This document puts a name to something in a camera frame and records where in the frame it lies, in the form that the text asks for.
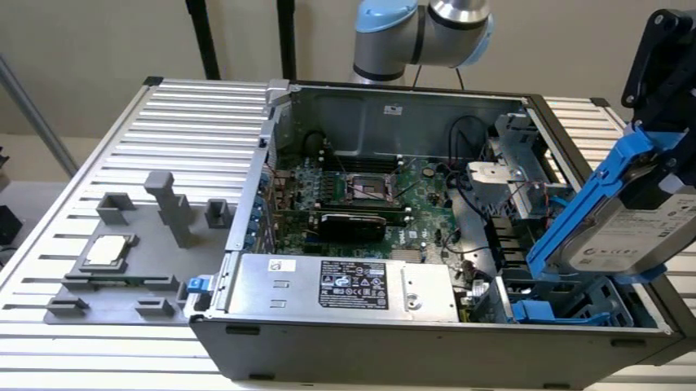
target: warning label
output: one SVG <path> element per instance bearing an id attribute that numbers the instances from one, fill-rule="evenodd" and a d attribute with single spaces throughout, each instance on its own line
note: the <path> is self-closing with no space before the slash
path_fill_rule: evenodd
<path id="1" fill-rule="evenodd" d="M 696 218 L 696 196 L 673 195 L 655 210 L 622 210 L 568 263 L 576 270 L 625 271 Z"/>
<path id="2" fill-rule="evenodd" d="M 319 304 L 327 308 L 387 310 L 387 270 L 383 263 L 321 261 Z"/>

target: motherboard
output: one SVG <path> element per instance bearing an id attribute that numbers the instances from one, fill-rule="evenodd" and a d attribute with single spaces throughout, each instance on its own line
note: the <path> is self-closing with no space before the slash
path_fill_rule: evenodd
<path id="1" fill-rule="evenodd" d="M 447 263 L 442 240 L 456 225 L 446 180 L 426 158 L 305 158 L 280 167 L 277 254 Z"/>

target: metal pole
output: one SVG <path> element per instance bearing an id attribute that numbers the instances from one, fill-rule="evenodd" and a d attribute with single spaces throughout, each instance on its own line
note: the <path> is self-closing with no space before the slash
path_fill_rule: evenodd
<path id="1" fill-rule="evenodd" d="M 296 79 L 295 62 L 295 0 L 276 0 L 277 35 L 280 39 L 280 60 L 283 79 Z"/>
<path id="2" fill-rule="evenodd" d="M 33 102 L 29 99 L 26 92 L 21 88 L 21 84 L 11 74 L 9 66 L 3 62 L 2 55 L 0 55 L 0 82 L 2 83 L 3 89 L 7 91 L 11 100 L 14 103 L 17 103 L 23 117 L 31 124 L 35 134 L 41 140 L 43 140 L 45 147 L 47 147 L 50 153 L 53 154 L 53 157 L 57 160 L 57 164 L 61 165 L 66 175 L 72 177 L 77 172 L 77 165 L 74 164 L 73 157 L 70 156 L 65 145 L 62 145 L 61 140 L 53 133 L 53 130 L 50 130 L 50 127 L 45 123 L 35 106 L 33 106 Z"/>
<path id="3" fill-rule="evenodd" d="M 206 21 L 205 0 L 185 0 L 185 9 L 188 10 L 193 31 L 196 32 L 197 50 L 200 51 L 205 78 L 208 80 L 220 80 L 213 35 L 209 32 L 209 23 Z"/>

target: circuit board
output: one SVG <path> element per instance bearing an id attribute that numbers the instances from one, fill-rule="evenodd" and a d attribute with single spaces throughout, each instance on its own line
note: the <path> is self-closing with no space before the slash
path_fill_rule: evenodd
<path id="1" fill-rule="evenodd" d="M 407 255 L 407 261 L 413 261 L 413 255 L 418 255 L 418 261 L 440 262 L 442 238 L 454 230 L 455 221 L 451 200 L 447 202 L 446 178 L 435 171 L 435 166 L 427 159 L 418 158 L 405 161 L 392 174 L 373 174 L 323 171 L 317 162 L 304 160 L 289 170 L 289 174 L 283 172 L 285 178 L 292 179 L 283 181 L 284 195 L 275 212 L 276 253 L 380 259 L 399 259 L 399 255 Z M 353 192 L 352 199 L 349 183 L 357 183 L 356 178 L 364 186 Z M 372 183 L 377 179 L 385 183 L 384 188 L 389 187 L 384 198 L 393 199 L 388 198 L 388 207 L 379 207 L 379 199 L 373 196 L 377 192 Z M 359 206 L 359 209 L 348 209 L 347 203 Z M 325 242 L 319 238 L 311 223 L 317 215 L 348 210 L 349 213 L 380 216 L 387 220 L 381 240 L 356 244 Z"/>

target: blue latch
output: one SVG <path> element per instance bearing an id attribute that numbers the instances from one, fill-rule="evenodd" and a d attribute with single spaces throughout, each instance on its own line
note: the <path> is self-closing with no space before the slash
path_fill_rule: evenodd
<path id="1" fill-rule="evenodd" d="M 551 303 L 547 301 L 520 300 L 511 305 L 514 320 L 519 323 L 568 324 L 602 326 L 609 322 L 609 313 L 602 312 L 588 318 L 555 318 Z"/>
<path id="2" fill-rule="evenodd" d="M 209 287 L 209 277 L 198 276 L 193 277 L 188 280 L 188 284 L 185 285 L 185 291 L 188 293 L 206 293 L 206 288 Z"/>

